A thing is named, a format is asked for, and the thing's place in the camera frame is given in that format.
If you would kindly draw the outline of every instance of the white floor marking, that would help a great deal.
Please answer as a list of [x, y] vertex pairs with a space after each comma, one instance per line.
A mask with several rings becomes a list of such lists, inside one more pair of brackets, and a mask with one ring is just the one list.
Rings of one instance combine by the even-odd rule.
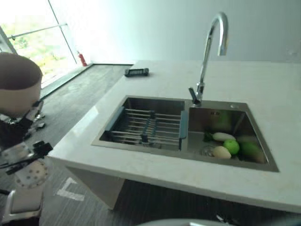
[[84, 195], [66, 191], [67, 187], [70, 184], [77, 184], [77, 183], [72, 178], [68, 178], [66, 180], [64, 186], [60, 190], [58, 190], [56, 194], [63, 196], [63, 197], [67, 197], [69, 199], [74, 199], [77, 201], [84, 201], [84, 199], [85, 199]]

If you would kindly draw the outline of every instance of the chrome faucet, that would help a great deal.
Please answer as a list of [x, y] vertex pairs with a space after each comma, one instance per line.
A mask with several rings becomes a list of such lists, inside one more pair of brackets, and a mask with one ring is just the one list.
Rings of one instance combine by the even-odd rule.
[[204, 52], [204, 61], [201, 68], [201, 79], [200, 82], [197, 83], [197, 92], [195, 93], [192, 87], [189, 88], [189, 92], [192, 96], [192, 102], [195, 106], [201, 106], [202, 103], [204, 87], [205, 87], [204, 77], [205, 77], [207, 62], [208, 62], [210, 48], [211, 48], [213, 32], [218, 22], [220, 24], [220, 44], [218, 47], [217, 55], [219, 56], [226, 55], [227, 42], [228, 42], [228, 19], [226, 14], [220, 12], [214, 17], [211, 24], [211, 28], [207, 36], [206, 47]]

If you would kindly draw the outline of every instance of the window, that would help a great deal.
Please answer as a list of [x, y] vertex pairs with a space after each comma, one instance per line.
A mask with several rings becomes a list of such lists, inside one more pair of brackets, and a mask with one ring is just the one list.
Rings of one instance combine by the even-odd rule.
[[0, 26], [17, 54], [42, 70], [42, 87], [77, 67], [74, 53], [48, 0], [7, 1]]

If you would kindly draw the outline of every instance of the white vegetable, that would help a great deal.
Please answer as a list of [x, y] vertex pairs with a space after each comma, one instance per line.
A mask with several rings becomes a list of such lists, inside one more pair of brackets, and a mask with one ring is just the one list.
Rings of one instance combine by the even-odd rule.
[[230, 152], [228, 151], [227, 148], [225, 148], [223, 146], [215, 147], [212, 151], [212, 154], [214, 157], [220, 158], [220, 159], [230, 159], [231, 158]]
[[236, 140], [235, 137], [227, 133], [214, 133], [212, 137], [217, 141]]

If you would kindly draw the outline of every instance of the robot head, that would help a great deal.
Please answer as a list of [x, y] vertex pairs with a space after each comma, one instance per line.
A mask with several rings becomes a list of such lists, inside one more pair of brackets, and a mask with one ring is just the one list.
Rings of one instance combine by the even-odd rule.
[[39, 100], [42, 72], [30, 59], [0, 53], [0, 114], [22, 117]]

